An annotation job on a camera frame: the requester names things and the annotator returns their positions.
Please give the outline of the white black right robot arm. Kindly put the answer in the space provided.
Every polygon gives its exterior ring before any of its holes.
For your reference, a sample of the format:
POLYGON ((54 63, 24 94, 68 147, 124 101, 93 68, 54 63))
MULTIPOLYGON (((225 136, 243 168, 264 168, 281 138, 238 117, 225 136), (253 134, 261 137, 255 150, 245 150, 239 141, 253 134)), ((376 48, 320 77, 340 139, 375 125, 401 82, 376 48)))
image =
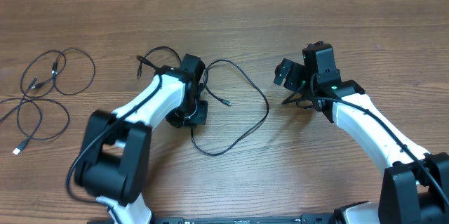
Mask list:
POLYGON ((402 134, 353 80, 342 81, 332 60, 288 59, 274 71, 283 85, 346 131, 382 172, 380 200, 335 209, 323 223, 447 223, 448 153, 432 154, 402 134))

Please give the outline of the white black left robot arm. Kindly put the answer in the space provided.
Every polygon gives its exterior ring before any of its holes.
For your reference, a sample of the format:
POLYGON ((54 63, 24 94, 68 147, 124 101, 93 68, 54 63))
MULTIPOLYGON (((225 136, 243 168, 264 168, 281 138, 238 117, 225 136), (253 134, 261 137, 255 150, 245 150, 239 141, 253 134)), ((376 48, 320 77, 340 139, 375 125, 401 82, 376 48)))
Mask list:
POLYGON ((163 120, 175 128, 205 124, 208 103, 200 99, 204 70, 199 57, 187 54, 179 67, 157 67, 151 84, 128 104, 90 116, 67 182, 106 207, 107 223, 152 221, 142 196, 152 131, 163 120))

